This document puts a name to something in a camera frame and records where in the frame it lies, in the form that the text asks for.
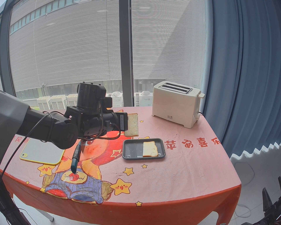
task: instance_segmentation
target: toaster slot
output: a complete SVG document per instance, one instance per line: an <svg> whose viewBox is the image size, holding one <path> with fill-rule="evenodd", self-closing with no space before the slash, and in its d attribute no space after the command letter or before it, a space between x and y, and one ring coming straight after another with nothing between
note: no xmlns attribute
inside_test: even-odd
<svg viewBox="0 0 281 225"><path fill-rule="evenodd" d="M165 83L165 84L161 85L160 88L166 89L169 91L173 91L173 92L182 93L182 94L188 94L192 90L192 88L190 88L190 87L185 87L185 86L181 86L178 84L172 84L172 83Z"/></svg>

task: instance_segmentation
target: floor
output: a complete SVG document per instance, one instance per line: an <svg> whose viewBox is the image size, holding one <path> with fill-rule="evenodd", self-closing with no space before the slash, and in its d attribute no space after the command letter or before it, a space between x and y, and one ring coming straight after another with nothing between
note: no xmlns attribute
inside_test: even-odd
<svg viewBox="0 0 281 225"><path fill-rule="evenodd" d="M262 189L266 187L272 203L281 196L278 177L281 176L281 144L264 146L252 154L243 152L241 156L232 155L230 160L242 183L241 195L235 213L229 225L241 225L244 222L255 223L263 218ZM31 225L87 225L88 223L70 220L53 215L51 222L36 209L25 205L16 196L14 201L20 211L24 213ZM218 218L216 212L211 212L198 225L215 225ZM0 213L0 224L8 224Z"/></svg>

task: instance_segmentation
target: building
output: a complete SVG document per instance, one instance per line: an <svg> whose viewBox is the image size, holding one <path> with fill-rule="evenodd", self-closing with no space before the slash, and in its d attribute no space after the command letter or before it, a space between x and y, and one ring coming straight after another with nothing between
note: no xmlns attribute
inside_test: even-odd
<svg viewBox="0 0 281 225"><path fill-rule="evenodd" d="M132 0L134 91L163 80L200 88L205 29L204 0ZM75 94L82 81L122 93L119 0L21 0L9 51L22 100Z"/></svg>

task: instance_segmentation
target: cartoon character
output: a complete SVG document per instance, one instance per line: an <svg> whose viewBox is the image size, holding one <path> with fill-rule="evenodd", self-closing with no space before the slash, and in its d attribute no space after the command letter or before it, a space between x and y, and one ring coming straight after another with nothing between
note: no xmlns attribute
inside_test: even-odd
<svg viewBox="0 0 281 225"><path fill-rule="evenodd" d="M117 135L118 131L111 131L106 136ZM125 137L121 132L121 136L116 140L87 141L80 156L77 173L73 174L70 166L74 149L79 142L77 140L75 145L65 150L55 173L44 175L42 183L44 192L81 203L102 204L107 201L114 189L110 187L112 185L110 182L102 180L99 166L121 157L125 139L131 138Z"/></svg>

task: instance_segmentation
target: plastic tray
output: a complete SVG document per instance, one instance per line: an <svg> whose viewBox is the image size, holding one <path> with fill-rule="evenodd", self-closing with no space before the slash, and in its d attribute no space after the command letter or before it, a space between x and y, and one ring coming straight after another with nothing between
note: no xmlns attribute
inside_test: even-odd
<svg viewBox="0 0 281 225"><path fill-rule="evenodd" d="M158 156L156 157L143 157L143 143L148 141L154 141L157 147ZM123 142L124 159L160 159L166 155L163 141L160 138L149 139L127 139Z"/></svg>

